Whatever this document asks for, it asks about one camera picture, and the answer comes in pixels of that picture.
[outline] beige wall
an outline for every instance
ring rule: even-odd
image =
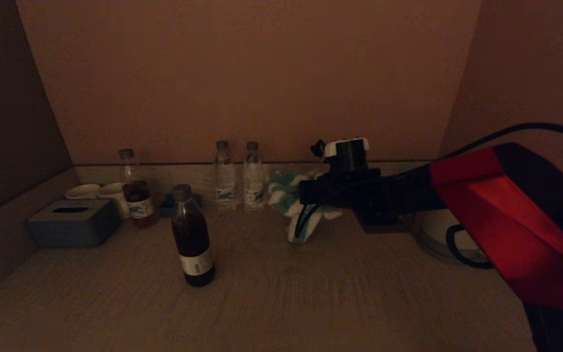
[[[441,154],[521,122],[563,124],[563,1],[485,0]],[[514,140],[563,170],[563,136]]]
[[[314,160],[358,135],[372,160],[433,158],[479,3],[18,0],[76,164],[210,162],[220,138]]]
[[[71,167],[13,0],[0,0],[0,205]]]

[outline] small blue box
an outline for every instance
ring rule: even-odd
[[[97,247],[120,223],[109,199],[58,200],[29,218],[27,227],[42,248]]]

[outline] ceramic cup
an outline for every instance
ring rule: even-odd
[[[119,209],[119,214],[121,214],[121,219],[127,219],[130,217],[130,208],[125,201],[125,195],[123,194],[123,184],[121,182],[110,183],[101,187],[97,196],[100,199],[112,199],[114,205]]]
[[[90,183],[88,185],[81,185],[73,187],[65,193],[66,199],[97,199],[97,192],[101,188],[100,185]]]

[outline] bottle label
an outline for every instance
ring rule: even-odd
[[[217,203],[219,204],[232,204],[236,199],[236,190],[230,189],[217,189]]]
[[[246,205],[260,205],[264,201],[264,190],[244,189],[244,203]]]
[[[184,269],[184,272],[192,276],[205,274],[208,270],[212,269],[212,265],[214,264],[212,256],[210,256],[210,248],[203,252],[201,256],[179,256],[179,259],[181,260],[181,267]]]
[[[153,214],[153,203],[151,198],[147,198],[141,202],[127,202],[130,208],[130,214],[134,219],[146,218]]]

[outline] green and white towel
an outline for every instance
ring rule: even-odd
[[[288,226],[288,242],[302,244],[310,238],[314,229],[321,218],[333,220],[342,215],[342,209],[332,207],[331,205],[321,205],[319,209],[310,216],[306,226],[303,227],[301,234],[295,238],[295,228],[297,227],[297,220],[299,220],[299,213],[303,209],[303,205],[299,202],[299,182],[303,180],[312,180],[321,176],[322,173],[315,171],[302,173],[298,171],[281,173],[279,171],[273,172],[268,176],[268,193],[270,198],[268,204],[273,209],[288,216],[290,218],[290,225]],[[306,208],[306,212],[310,211],[313,205]]]

